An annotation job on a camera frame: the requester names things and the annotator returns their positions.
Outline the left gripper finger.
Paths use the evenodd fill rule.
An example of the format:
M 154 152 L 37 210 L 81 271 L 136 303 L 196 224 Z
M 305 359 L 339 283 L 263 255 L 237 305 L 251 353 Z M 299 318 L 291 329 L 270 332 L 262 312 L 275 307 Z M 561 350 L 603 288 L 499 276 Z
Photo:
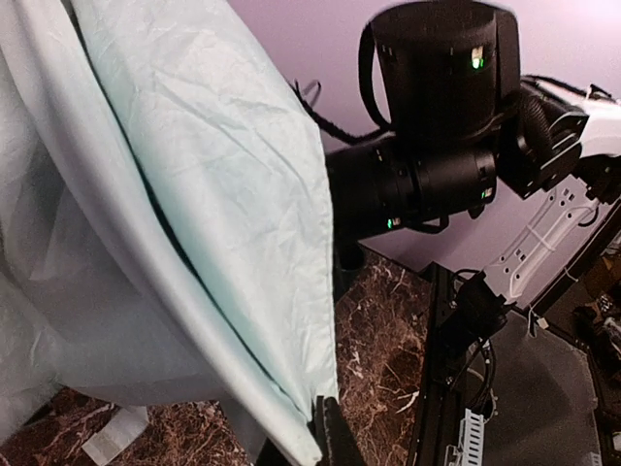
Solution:
M 319 466 L 365 466 L 355 437 L 334 397 L 318 396 L 314 403 L 310 432 L 318 444 Z

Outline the mint green folding umbrella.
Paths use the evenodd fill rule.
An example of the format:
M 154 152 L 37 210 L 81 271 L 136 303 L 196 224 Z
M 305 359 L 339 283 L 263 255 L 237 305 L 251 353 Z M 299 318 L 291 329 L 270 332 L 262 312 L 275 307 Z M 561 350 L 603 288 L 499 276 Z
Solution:
M 316 464 L 332 252 L 319 130 L 227 2 L 2 3 L 4 432 L 59 383 Z

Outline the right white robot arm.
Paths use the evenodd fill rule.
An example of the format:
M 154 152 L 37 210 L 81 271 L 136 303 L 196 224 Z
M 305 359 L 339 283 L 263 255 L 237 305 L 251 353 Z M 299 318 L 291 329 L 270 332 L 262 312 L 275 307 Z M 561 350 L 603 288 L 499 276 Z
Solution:
M 399 229 L 442 232 L 479 216 L 499 183 L 546 195 L 510 247 L 458 289 L 438 341 L 450 358 L 501 330 L 543 261 L 620 197 L 620 103 L 520 69 L 513 12 L 475 1 L 414 1 L 376 14 L 358 49 L 358 84 L 376 129 L 326 157 L 338 252 Z

